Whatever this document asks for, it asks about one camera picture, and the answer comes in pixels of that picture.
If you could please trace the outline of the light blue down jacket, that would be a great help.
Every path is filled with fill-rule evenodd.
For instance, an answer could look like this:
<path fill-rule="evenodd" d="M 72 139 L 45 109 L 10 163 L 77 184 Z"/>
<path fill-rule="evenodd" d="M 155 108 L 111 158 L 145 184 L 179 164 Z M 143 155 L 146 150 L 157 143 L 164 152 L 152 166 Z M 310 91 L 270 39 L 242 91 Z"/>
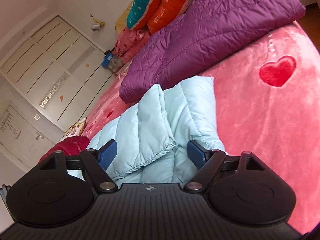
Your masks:
<path fill-rule="evenodd" d="M 117 142 L 117 155 L 106 173 L 117 184 L 178 183 L 197 172 L 187 143 L 197 141 L 224 150 L 217 133 L 214 79 L 194 76 L 163 90 L 153 85 L 140 102 L 106 124 L 88 147 Z"/>

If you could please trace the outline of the dark red down jacket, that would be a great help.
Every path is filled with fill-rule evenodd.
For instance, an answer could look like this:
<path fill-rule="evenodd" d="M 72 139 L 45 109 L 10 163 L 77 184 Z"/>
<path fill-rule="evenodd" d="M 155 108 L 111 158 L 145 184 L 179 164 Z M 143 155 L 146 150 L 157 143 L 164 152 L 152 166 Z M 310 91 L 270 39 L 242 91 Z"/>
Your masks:
<path fill-rule="evenodd" d="M 47 151 L 40 159 L 39 162 L 42 162 L 48 156 L 56 151 L 62 151 L 65 156 L 79 155 L 81 151 L 85 150 L 89 145 L 90 140 L 86 136 L 73 136 L 67 137 L 65 140 L 58 142 L 51 149 Z"/>

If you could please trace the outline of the floral small cushion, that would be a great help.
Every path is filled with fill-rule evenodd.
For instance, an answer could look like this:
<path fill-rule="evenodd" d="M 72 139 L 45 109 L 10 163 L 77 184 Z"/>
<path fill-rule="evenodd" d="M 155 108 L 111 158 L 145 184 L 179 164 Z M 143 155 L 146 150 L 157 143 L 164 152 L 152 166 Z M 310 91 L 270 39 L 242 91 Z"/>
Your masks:
<path fill-rule="evenodd" d="M 70 128 L 68 128 L 67 131 L 65 131 L 65 133 L 61 137 L 60 142 L 65 140 L 68 137 L 82 135 L 82 133 L 85 129 L 85 126 L 86 126 L 86 119 L 87 118 L 83 118 L 83 119 L 77 121 L 76 123 L 74 123 Z"/>

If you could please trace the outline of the white door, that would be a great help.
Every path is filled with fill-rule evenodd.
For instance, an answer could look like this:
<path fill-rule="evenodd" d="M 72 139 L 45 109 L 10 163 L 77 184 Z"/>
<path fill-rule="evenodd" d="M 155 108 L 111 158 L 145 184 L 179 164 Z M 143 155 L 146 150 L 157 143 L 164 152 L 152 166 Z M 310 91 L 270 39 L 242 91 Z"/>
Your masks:
<path fill-rule="evenodd" d="M 54 146 L 17 111 L 8 105 L 1 116 L 1 145 L 5 155 L 21 170 L 28 172 Z"/>

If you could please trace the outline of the pink heart bed blanket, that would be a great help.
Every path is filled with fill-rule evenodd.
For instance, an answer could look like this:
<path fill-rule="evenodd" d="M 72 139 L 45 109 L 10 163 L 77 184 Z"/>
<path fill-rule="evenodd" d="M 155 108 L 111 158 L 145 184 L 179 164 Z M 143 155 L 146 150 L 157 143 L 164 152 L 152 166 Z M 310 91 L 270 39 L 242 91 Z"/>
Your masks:
<path fill-rule="evenodd" d="M 191 88 L 170 90 L 167 116 L 190 126 L 176 140 L 220 138 L 227 153 L 251 151 L 294 190 L 289 223 L 319 223 L 319 52 L 294 22 L 204 71 Z"/>

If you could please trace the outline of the white wardrobe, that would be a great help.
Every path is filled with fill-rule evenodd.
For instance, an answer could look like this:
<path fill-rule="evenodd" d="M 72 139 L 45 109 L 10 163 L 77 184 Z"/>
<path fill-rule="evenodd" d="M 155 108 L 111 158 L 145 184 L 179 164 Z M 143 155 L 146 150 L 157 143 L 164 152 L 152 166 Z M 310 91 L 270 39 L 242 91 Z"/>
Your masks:
<path fill-rule="evenodd" d="M 1 65 L 10 83 L 65 131 L 89 115 L 116 76 L 104 53 L 60 17 L 31 35 Z"/>

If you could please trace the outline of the blue storage box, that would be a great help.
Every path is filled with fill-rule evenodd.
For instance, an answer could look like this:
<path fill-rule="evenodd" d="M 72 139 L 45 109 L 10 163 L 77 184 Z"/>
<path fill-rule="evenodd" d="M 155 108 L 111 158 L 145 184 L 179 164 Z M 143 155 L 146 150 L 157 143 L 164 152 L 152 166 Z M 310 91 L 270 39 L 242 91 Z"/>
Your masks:
<path fill-rule="evenodd" d="M 117 73 L 124 66 L 124 63 L 121 58 L 118 58 L 116 55 L 112 53 L 112 51 L 108 50 L 105 53 L 105 57 L 101 66 L 103 68 L 108 68 L 114 73 Z"/>

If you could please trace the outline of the purple down jacket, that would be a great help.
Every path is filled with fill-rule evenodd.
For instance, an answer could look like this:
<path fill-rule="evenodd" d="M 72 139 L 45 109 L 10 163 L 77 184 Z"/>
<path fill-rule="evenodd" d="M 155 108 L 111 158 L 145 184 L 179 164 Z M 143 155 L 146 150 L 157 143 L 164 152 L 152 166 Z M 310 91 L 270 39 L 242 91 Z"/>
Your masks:
<path fill-rule="evenodd" d="M 300 0 L 194 0 L 136 54 L 119 96 L 132 103 L 155 84 L 171 88 L 304 15 Z"/>

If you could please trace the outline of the pink heart pillow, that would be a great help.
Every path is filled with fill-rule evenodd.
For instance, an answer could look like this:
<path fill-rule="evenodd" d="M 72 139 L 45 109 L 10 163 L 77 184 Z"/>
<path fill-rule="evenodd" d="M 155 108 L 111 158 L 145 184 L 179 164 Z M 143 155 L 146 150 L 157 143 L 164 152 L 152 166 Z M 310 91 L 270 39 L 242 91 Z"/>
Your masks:
<path fill-rule="evenodd" d="M 125 27 L 117 37 L 115 55 L 123 64 L 128 63 L 150 38 L 148 29 L 131 30 Z"/>

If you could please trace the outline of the yellow headboard cover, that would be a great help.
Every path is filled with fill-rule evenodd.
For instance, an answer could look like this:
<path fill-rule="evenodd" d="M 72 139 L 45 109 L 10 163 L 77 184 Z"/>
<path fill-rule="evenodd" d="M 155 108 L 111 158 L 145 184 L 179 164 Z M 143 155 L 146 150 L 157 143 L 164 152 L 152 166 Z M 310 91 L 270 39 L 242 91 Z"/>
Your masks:
<path fill-rule="evenodd" d="M 131 2 L 127 6 L 127 8 L 121 14 L 120 18 L 118 18 L 118 20 L 116 21 L 115 30 L 116 30 L 117 35 L 119 35 L 123 31 L 123 29 L 126 27 L 127 16 L 128 16 L 130 9 L 132 7 L 132 3 L 133 2 Z"/>

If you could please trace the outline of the teal orange folded quilt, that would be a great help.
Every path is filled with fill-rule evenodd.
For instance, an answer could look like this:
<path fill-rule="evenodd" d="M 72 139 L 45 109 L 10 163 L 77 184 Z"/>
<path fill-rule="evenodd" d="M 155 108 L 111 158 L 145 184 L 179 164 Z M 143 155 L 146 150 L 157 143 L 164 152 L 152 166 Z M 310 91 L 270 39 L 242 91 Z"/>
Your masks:
<path fill-rule="evenodd" d="M 147 28 L 152 35 L 185 13 L 193 0 L 133 0 L 126 19 L 131 30 Z"/>

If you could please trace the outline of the wall hanging ornament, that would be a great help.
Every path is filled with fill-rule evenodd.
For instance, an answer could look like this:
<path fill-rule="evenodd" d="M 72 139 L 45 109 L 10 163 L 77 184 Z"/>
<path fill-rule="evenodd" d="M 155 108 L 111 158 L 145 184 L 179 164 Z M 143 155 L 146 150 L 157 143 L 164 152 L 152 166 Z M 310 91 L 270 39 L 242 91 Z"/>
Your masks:
<path fill-rule="evenodd" d="M 93 32 L 100 31 L 100 29 L 105 25 L 105 22 L 96 19 L 92 14 L 90 14 L 89 16 L 93 20 L 91 30 Z"/>

